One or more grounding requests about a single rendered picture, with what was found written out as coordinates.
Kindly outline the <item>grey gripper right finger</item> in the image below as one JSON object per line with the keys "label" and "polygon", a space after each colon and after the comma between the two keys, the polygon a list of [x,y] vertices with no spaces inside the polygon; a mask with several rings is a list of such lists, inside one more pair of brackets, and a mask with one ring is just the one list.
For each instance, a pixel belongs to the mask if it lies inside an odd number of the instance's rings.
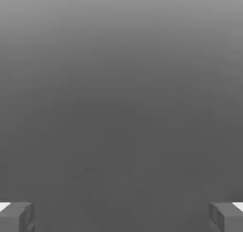
{"label": "grey gripper right finger", "polygon": [[212,232],[243,232],[243,202],[209,203]]}

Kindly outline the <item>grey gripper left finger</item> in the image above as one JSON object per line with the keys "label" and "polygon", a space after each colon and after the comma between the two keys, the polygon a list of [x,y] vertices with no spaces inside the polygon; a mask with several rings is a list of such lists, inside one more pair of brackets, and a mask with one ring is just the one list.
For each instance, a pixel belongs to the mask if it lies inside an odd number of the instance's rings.
{"label": "grey gripper left finger", "polygon": [[0,232],[36,232],[35,204],[0,202]]}

